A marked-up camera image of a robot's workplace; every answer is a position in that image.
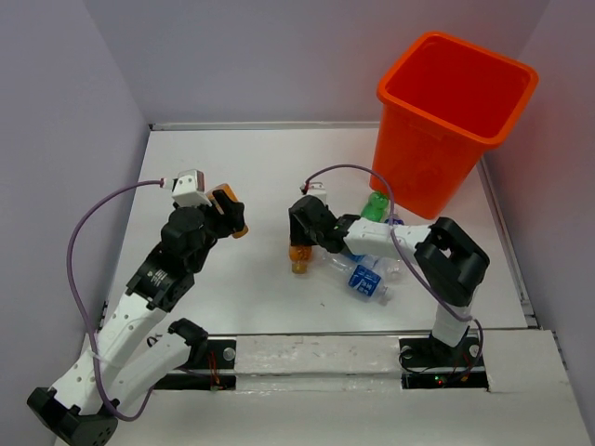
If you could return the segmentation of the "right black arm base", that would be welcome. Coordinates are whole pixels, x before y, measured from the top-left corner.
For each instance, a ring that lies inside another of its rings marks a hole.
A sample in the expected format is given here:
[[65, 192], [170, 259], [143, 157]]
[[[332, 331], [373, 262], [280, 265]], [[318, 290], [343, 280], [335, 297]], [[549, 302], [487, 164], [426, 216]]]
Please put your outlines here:
[[431, 336], [401, 338], [398, 361], [403, 389], [489, 389], [475, 336], [464, 338], [455, 348]]

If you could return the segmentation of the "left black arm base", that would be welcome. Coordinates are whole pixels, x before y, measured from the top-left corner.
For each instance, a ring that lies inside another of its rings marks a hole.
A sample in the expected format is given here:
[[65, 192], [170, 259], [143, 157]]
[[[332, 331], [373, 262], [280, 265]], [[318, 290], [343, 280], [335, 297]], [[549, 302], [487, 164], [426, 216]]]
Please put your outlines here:
[[203, 350], [193, 352], [180, 368], [169, 372], [156, 390], [224, 391], [236, 386], [234, 337], [210, 337]]

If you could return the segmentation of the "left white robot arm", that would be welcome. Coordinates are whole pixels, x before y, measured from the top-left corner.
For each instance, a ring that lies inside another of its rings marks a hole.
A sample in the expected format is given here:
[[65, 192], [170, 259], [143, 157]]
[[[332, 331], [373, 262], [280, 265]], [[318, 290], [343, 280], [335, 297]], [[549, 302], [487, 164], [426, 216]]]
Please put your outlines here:
[[194, 322], [173, 321], [140, 356], [135, 354], [152, 329], [194, 285], [210, 250], [227, 237], [247, 232], [244, 211], [231, 187], [208, 193], [172, 189], [174, 210], [150, 251], [126, 285], [112, 316], [92, 329], [89, 346], [50, 387], [37, 387], [27, 399], [42, 424], [68, 445], [104, 445], [119, 422], [132, 422], [146, 407], [154, 386], [168, 373], [188, 371], [206, 361], [208, 333]]

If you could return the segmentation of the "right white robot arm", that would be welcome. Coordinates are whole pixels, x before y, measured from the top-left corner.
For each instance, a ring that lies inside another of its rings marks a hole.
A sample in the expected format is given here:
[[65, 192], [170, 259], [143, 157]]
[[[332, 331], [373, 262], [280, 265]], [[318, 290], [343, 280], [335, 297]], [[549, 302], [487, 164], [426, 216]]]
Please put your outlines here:
[[288, 210], [290, 244], [319, 246], [328, 253], [400, 259], [438, 302], [428, 353], [448, 364], [462, 351], [472, 321], [476, 289], [490, 265], [488, 254], [451, 218], [429, 225], [336, 217], [320, 198], [305, 195]]

